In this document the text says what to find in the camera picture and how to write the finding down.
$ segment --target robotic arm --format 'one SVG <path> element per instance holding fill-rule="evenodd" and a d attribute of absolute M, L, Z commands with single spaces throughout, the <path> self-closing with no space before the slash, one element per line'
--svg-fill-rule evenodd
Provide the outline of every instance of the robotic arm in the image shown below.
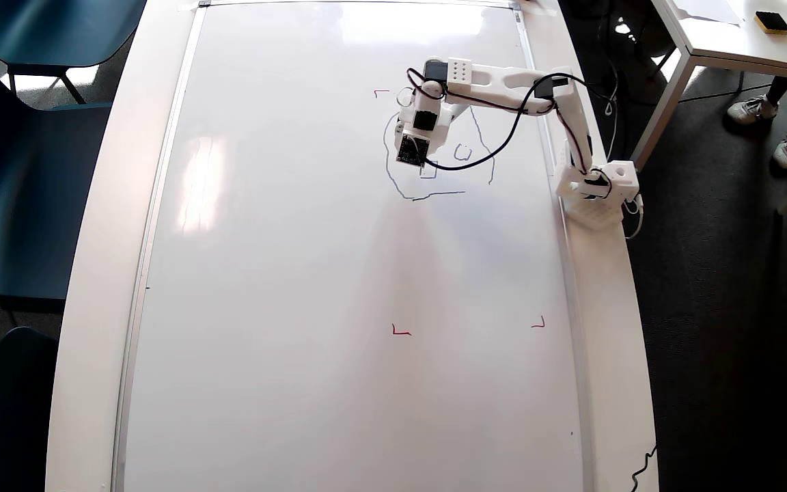
<path fill-rule="evenodd" d="M 451 122 L 469 105 L 503 109 L 514 113 L 516 119 L 556 111 L 566 130 L 566 155 L 555 169 L 555 190 L 566 214 L 595 230 L 621 222 L 622 203 L 637 200 L 636 170 L 630 161 L 593 165 L 581 99 L 569 76 L 569 68 L 540 72 L 478 65 L 468 59 L 429 59 L 424 75 L 409 69 L 414 90 L 408 104 L 400 103 L 393 129 L 396 160 L 459 171 L 500 152 L 512 138 L 514 128 L 502 146 L 467 165 L 444 167 L 428 159 L 445 144 Z"/>

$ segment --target red corner mark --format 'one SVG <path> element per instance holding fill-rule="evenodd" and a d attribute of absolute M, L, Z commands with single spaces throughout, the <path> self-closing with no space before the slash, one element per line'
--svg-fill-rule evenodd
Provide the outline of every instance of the red corner mark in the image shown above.
<path fill-rule="evenodd" d="M 409 333 L 409 332 L 397 332 L 396 331 L 396 326 L 394 326 L 393 323 L 391 323 L 391 327 L 393 327 L 393 334 L 407 334 L 408 336 L 412 336 L 412 333 Z"/>

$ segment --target whiteboard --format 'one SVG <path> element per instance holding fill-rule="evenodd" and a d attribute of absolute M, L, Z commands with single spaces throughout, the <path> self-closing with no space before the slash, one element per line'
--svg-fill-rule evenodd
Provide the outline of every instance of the whiteboard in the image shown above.
<path fill-rule="evenodd" d="M 137 314 L 123 489 L 582 490 L 538 125 L 467 172 L 391 155 L 407 66 L 524 66 L 514 12 L 204 15 Z M 484 156 L 511 124 L 468 111 L 432 159 Z"/>

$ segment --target desk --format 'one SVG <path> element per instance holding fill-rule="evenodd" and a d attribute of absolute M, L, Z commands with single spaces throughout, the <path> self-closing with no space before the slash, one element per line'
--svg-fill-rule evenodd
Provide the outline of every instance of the desk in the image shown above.
<path fill-rule="evenodd" d="M 787 36 L 767 34 L 753 19 L 756 10 L 768 10 L 779 12 L 787 22 L 787 0 L 730 0 L 734 12 L 745 18 L 740 26 L 688 18 L 675 6 L 675 0 L 652 3 L 681 57 L 633 151 L 631 158 L 637 169 L 646 165 L 696 66 L 787 77 Z"/>
<path fill-rule="evenodd" d="M 537 66 L 577 62 L 556 2 L 524 3 Z M 137 322 L 137 286 L 147 275 L 141 252 L 151 224 L 150 197 L 166 123 L 194 12 L 166 0 L 149 0 L 113 104 L 87 200 L 57 358 L 46 490 L 112 489 L 127 340 Z M 541 49 L 554 46 L 553 50 Z M 590 106 L 587 94 L 581 97 Z M 599 131 L 588 125 L 594 139 Z M 562 128 L 552 124 L 553 143 Z M 595 233 L 566 222 L 572 258 L 568 282 L 581 331 L 580 346 L 592 432 L 583 443 L 586 490 L 632 486 L 631 473 L 654 445 L 652 399 L 630 262 L 620 228 Z M 640 476 L 640 490 L 657 489 L 657 468 Z"/>

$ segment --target whiteboard frame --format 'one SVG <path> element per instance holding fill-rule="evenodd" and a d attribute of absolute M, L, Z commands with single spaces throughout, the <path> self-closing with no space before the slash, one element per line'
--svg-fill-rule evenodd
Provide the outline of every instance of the whiteboard frame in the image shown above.
<path fill-rule="evenodd" d="M 527 68 L 536 70 L 534 62 L 534 51 L 531 50 L 530 40 L 527 36 L 527 25 L 524 22 L 524 12 L 521 4 L 515 3 L 512 8 L 515 15 L 515 22 L 518 25 L 519 35 L 521 35 L 521 46 L 524 48 L 524 57 L 527 60 Z M 588 353 L 585 343 L 585 330 L 581 320 L 581 308 L 577 281 L 575 281 L 575 266 L 572 262 L 572 249 L 570 248 L 569 233 L 566 230 L 566 219 L 563 201 L 556 197 L 553 186 L 557 159 L 552 146 L 551 129 L 549 128 L 549 116 L 540 116 L 536 120 L 540 127 L 543 159 L 546 161 L 546 171 L 549 175 L 549 193 L 552 196 L 552 203 L 555 207 L 555 226 L 557 227 L 558 249 L 560 251 L 560 266 L 563 268 L 564 292 L 566 293 L 566 306 L 569 310 L 569 332 L 572 338 L 572 358 L 575 361 L 575 394 L 579 406 L 579 427 L 581 436 L 581 476 L 582 490 L 584 492 L 594 492 L 594 418 L 591 414 L 591 392 L 590 378 L 588 378 Z"/>
<path fill-rule="evenodd" d="M 150 192 L 150 209 L 144 226 L 144 238 L 141 241 L 141 251 L 138 256 L 138 271 L 135 278 L 135 289 L 132 295 L 132 309 L 129 311 L 129 322 L 125 346 L 123 348 L 123 362 L 121 368 L 121 385 L 118 393 L 118 418 L 115 421 L 115 447 L 113 448 L 113 463 L 111 464 L 112 490 L 122 491 L 125 474 L 123 469 L 126 464 L 126 436 L 128 432 L 129 404 L 132 399 L 132 383 L 135 376 L 135 355 L 138 351 L 138 332 L 141 324 L 141 311 L 144 307 L 144 292 L 148 285 L 148 271 L 150 270 L 150 253 L 153 251 L 154 234 L 156 234 L 156 220 L 159 216 L 160 202 L 163 200 L 163 186 L 165 186 L 166 173 L 169 171 L 169 158 L 171 158 L 172 144 L 175 141 L 175 131 L 178 128 L 178 118 L 181 115 L 181 104 L 184 102 L 184 93 L 187 90 L 187 81 L 190 78 L 193 56 L 199 44 L 199 34 L 202 23 L 206 18 L 206 9 L 197 8 L 184 48 L 184 59 L 181 70 L 178 72 L 178 82 L 175 84 L 175 96 L 172 99 L 169 122 L 163 133 L 163 147 L 160 149 L 159 162 L 156 164 L 156 178 L 154 187 Z"/>
<path fill-rule="evenodd" d="M 166 124 L 165 134 L 163 134 L 163 146 L 160 150 L 160 157 L 157 162 L 156 177 L 153 190 L 150 196 L 150 209 L 143 235 L 143 244 L 139 253 L 137 278 L 132 297 L 132 309 L 129 312 L 129 322 L 127 336 L 125 339 L 121 384 L 118 392 L 118 414 L 115 420 L 115 439 L 113 440 L 113 463 L 111 467 L 111 483 L 113 492 L 125 492 L 125 464 L 126 464 L 126 439 L 128 434 L 129 406 L 132 398 L 132 386 L 135 377 L 135 358 L 138 349 L 138 334 L 141 329 L 141 312 L 144 305 L 144 293 L 147 290 L 148 272 L 150 270 L 150 256 L 153 252 L 154 236 L 156 234 L 156 222 L 159 216 L 160 202 L 165 192 L 166 174 L 169 169 L 169 159 L 171 158 L 172 144 L 178 130 L 178 119 L 181 113 L 181 106 L 184 94 L 187 90 L 187 82 L 190 79 L 190 71 L 193 67 L 193 59 L 196 54 L 202 25 L 205 21 L 206 9 L 216 5 L 234 5 L 251 3 L 425 3 L 425 4 L 451 4 L 451 5 L 471 5 L 489 8 L 501 8 L 512 10 L 513 21 L 516 30 L 521 38 L 521 46 L 524 51 L 525 65 L 532 70 L 536 69 L 533 50 L 530 47 L 530 40 L 527 35 L 524 14 L 521 4 L 510 1 L 495 0 L 200 0 L 195 4 L 195 16 L 191 25 L 187 46 L 184 48 L 184 59 L 178 73 L 175 94 L 172 100 L 169 121 Z M 556 158 L 553 155 L 551 131 L 549 121 L 546 116 L 537 119 L 538 130 L 540 131 L 540 146 L 544 164 L 546 165 L 547 186 L 552 197 L 555 197 L 555 190 L 552 187 L 553 170 L 556 166 Z M 566 220 L 563 204 L 560 199 L 552 199 L 553 212 L 555 212 L 555 227 L 558 236 L 558 249 L 560 252 L 560 264 L 562 264 L 564 277 L 564 292 L 566 294 L 566 304 L 568 304 L 570 336 L 572 339 L 572 356 L 575 361 L 575 380 L 577 381 L 577 405 L 579 408 L 579 424 L 581 433 L 581 464 L 582 464 L 582 490 L 583 492 L 594 492 L 594 439 L 593 426 L 591 424 L 590 406 L 590 381 L 588 380 L 588 367 L 586 364 L 587 354 L 585 351 L 585 333 L 581 323 L 581 309 L 578 300 L 577 281 L 575 281 L 575 268 L 572 263 L 572 249 L 568 230 L 566 230 Z"/>

